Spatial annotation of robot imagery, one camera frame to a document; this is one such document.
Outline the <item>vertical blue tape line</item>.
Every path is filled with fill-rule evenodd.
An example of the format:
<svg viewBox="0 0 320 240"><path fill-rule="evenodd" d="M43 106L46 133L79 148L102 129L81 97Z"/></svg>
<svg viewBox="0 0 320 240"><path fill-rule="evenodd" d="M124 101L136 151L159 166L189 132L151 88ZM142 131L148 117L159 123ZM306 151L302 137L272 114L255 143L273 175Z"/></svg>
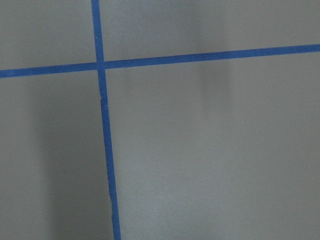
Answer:
<svg viewBox="0 0 320 240"><path fill-rule="evenodd" d="M113 238L121 239L121 228L118 209L117 186L114 168L114 156L109 116L109 103L107 93L107 77L104 59L102 25L100 15L100 3L98 0L91 1L92 22L94 32L94 44L96 55L96 69L98 76L98 86L100 93L100 108L102 117L102 130L105 148L106 172L108 182L108 192L111 202L111 223Z"/></svg>

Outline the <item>horizontal blue tape line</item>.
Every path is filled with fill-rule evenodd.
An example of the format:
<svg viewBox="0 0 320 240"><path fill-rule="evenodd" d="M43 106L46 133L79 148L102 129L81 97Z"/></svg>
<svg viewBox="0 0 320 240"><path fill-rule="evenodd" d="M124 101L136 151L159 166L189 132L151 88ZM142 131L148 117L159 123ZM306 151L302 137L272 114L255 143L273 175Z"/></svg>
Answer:
<svg viewBox="0 0 320 240"><path fill-rule="evenodd" d="M228 59L255 58L265 56L291 55L316 53L320 51L319 44L281 46L256 49L230 50L197 54L183 54L173 56L159 56L147 58L134 58L123 60L109 60L102 64L104 69L122 69L132 67L145 67L156 65L169 65L179 63L206 62ZM60 73L73 73L95 71L99 64L96 62L63 64L30 68L5 69L0 71L1 78L13 78L24 76L50 75Z"/></svg>

